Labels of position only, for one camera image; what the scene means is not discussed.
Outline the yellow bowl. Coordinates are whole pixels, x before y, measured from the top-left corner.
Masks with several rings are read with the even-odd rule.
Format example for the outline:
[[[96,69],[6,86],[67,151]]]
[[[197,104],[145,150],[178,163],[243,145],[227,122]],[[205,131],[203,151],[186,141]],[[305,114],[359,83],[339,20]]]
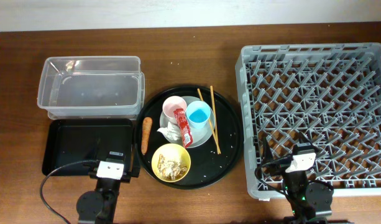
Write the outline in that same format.
[[[178,144],[159,147],[152,157],[152,170],[164,182],[178,182],[190,171],[191,158],[188,151]]]

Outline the blue cup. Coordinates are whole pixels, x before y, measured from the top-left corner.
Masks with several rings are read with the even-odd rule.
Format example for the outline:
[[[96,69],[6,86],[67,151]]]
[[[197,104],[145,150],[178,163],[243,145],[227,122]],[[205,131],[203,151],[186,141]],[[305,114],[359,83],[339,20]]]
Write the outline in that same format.
[[[187,106],[186,118],[195,129],[203,128],[211,116],[211,108],[204,101],[194,101]]]

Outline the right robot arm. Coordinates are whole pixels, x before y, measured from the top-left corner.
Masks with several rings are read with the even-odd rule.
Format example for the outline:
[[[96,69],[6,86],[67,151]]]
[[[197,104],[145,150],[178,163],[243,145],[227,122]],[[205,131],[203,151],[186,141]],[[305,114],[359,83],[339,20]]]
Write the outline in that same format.
[[[262,141],[262,164],[255,169],[257,180],[285,196],[291,205],[293,215],[284,217],[284,223],[327,223],[327,217],[332,214],[334,187],[320,180],[309,180],[306,171],[314,165],[317,148],[307,140],[304,134],[299,134],[299,143],[293,146],[292,152],[275,159],[267,139]],[[283,179],[283,190],[279,190],[262,179],[263,169],[270,176],[280,176]]]

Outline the orange carrot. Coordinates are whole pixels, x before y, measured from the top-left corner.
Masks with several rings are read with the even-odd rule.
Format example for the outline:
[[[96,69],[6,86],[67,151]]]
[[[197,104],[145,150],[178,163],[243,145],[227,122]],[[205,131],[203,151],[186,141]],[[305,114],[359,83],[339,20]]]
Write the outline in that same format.
[[[152,123],[153,121],[151,117],[145,117],[142,123],[141,152],[143,155],[145,155],[148,150],[148,143],[149,143],[149,137],[150,137],[150,132],[152,128]]]

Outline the red snack wrapper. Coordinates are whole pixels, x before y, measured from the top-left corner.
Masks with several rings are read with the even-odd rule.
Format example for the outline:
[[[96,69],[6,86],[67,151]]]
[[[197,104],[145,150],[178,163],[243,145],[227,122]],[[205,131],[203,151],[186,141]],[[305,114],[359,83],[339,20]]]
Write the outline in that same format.
[[[180,128],[183,147],[188,148],[193,143],[193,136],[191,135],[191,129],[186,119],[185,110],[180,108],[176,109],[173,113]]]

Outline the pink cup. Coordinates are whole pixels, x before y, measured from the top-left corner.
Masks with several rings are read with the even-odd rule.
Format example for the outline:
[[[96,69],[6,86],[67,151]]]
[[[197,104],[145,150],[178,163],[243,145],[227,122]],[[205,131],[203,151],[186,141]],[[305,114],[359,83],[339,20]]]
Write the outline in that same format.
[[[174,111],[177,109],[183,109],[184,111],[187,108],[186,101],[180,96],[170,96],[164,102],[162,110],[164,115],[168,118],[169,122],[177,124]]]

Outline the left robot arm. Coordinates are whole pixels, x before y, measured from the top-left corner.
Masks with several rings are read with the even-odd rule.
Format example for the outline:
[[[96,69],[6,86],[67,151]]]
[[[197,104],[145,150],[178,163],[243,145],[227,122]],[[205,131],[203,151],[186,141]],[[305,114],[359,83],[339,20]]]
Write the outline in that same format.
[[[112,223],[122,183],[139,176],[132,161],[132,141],[111,141],[97,147],[96,161],[88,175],[96,187],[81,195],[76,203],[78,223]]]

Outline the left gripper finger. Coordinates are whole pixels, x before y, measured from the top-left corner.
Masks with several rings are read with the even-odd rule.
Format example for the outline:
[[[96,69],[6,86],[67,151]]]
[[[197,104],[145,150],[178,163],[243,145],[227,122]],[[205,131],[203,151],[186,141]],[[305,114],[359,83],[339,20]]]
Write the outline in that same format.
[[[138,152],[136,149],[136,145],[132,146],[132,169],[131,169],[131,176],[138,178],[140,174],[140,162],[138,158]]]
[[[91,147],[90,158],[93,160],[97,159],[97,157],[98,157],[100,140],[101,140],[100,138],[97,138]]]

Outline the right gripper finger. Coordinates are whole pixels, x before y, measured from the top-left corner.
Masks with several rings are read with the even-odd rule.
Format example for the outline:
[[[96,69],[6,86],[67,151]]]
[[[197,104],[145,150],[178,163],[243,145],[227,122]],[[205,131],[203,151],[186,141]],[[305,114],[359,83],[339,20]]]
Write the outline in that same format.
[[[303,133],[298,133],[298,147],[300,148],[300,151],[311,151],[318,152],[318,149],[316,146],[312,144],[312,142],[305,136]]]
[[[263,152],[262,152],[262,164],[266,164],[273,160],[273,155],[269,146],[267,138],[264,138],[262,141]]]

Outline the white tissue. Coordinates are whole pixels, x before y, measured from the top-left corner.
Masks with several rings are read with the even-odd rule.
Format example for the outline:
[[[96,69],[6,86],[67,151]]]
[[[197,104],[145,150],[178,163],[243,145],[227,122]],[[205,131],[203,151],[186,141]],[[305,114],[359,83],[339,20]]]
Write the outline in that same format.
[[[168,141],[178,141],[181,139],[180,128],[171,122],[168,122],[167,127],[158,128],[157,131],[162,133]]]

